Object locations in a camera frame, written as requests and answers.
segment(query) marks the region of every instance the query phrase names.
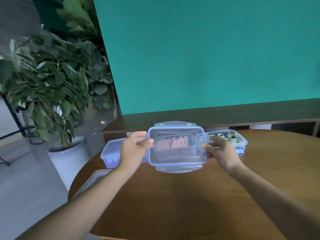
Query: fiddle leaf fig plant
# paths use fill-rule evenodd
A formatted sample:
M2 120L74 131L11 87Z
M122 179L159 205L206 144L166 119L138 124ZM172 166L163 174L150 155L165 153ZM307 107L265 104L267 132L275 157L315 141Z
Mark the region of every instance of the fiddle leaf fig plant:
M31 50L30 42L37 45L36 51ZM88 45L79 46L42 30L24 43L11 40L10 54L0 60L1 90L13 108L27 109L36 135L47 141L55 133L64 148L75 136L73 123L81 120L80 112L92 99L88 78L101 77L92 73L93 63L88 64L94 52Z
M78 37L76 47L81 48L89 84L89 94L97 108L117 110L117 95L113 83L107 54L104 48L97 13L93 0L63 0L63 8L57 9L66 21L69 31Z

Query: plastic container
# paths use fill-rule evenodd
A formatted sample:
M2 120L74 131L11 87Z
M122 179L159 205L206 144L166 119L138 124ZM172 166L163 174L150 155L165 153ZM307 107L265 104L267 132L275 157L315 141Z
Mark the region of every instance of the plastic container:
M155 124L148 130L154 147L148 150L148 161L156 170L185 173L202 168L207 153L201 148L208 134L194 123L171 121Z
M248 141L235 130L226 129L226 130L211 131L207 133L208 135L217 135L220 133L224 134L224 136L226 136L227 134L235 135L237 137L237 142L232 143L232 145L235 147L235 150L237 151L238 155L243 155L245 153L245 149L246 149L246 145L248 145Z
M104 147L100 158L104 161L107 168L115 168L118 166L120 161L120 147L122 146L123 141L125 138L110 140L107 142L106 146ZM142 163L148 161L148 154L144 156L142 159Z
M80 194L81 192L84 192L87 188L91 187L95 183L97 183L100 179L102 179L104 176L106 176L108 173L110 173L112 169L102 169L95 171L91 177L81 186L81 188L75 193L73 197Z

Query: transparent plastic lid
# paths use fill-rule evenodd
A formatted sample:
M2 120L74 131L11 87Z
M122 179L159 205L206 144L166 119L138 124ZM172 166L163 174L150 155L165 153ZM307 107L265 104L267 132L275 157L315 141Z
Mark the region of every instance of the transparent plastic lid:
M148 161L158 171L170 173L190 172L207 162L207 153L201 143L207 141L202 127L194 123L171 121L155 124L148 130L154 139L149 148Z

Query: container label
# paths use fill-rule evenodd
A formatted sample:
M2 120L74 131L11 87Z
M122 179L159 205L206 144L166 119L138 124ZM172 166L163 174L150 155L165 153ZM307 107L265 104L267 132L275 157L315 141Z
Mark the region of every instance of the container label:
M236 148L235 150L238 153L238 155L243 155L245 153L245 148L244 147Z

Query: flower pot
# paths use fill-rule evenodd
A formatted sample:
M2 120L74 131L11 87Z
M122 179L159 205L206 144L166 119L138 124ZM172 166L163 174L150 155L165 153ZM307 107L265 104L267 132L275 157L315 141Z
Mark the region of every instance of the flower pot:
M49 150L48 155L59 173L67 190L80 169L90 160L88 143L84 136L77 136L64 149L61 144L55 143Z

